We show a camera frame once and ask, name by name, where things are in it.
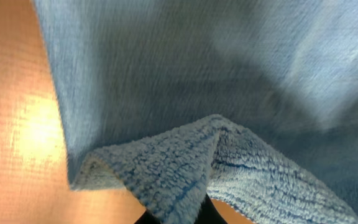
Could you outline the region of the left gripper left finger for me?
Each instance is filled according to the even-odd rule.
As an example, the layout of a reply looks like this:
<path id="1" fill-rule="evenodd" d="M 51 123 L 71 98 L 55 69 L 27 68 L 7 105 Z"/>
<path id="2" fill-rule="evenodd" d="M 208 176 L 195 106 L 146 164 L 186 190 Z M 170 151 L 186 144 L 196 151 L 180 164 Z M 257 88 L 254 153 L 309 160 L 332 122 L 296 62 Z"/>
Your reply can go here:
<path id="1" fill-rule="evenodd" d="M 161 222 L 150 212 L 145 211 L 134 224 L 161 224 Z"/>

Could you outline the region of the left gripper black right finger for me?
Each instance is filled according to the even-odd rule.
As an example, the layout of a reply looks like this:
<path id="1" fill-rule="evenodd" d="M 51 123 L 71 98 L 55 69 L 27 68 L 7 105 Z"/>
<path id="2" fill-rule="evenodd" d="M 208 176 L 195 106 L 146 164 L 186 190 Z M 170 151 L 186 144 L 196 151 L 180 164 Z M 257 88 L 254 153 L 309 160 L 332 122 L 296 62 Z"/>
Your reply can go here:
<path id="1" fill-rule="evenodd" d="M 208 195 L 205 196 L 194 224 L 227 224 Z"/>

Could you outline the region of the blue microfiber cloth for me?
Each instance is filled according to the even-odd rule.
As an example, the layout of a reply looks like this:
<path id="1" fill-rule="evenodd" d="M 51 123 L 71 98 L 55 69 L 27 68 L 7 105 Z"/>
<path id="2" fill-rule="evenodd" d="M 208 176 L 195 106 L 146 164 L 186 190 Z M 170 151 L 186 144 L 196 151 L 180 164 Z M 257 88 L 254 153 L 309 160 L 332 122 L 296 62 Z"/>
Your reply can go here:
<path id="1" fill-rule="evenodd" d="M 36 1 L 71 190 L 160 223 L 358 223 L 358 1 Z"/>

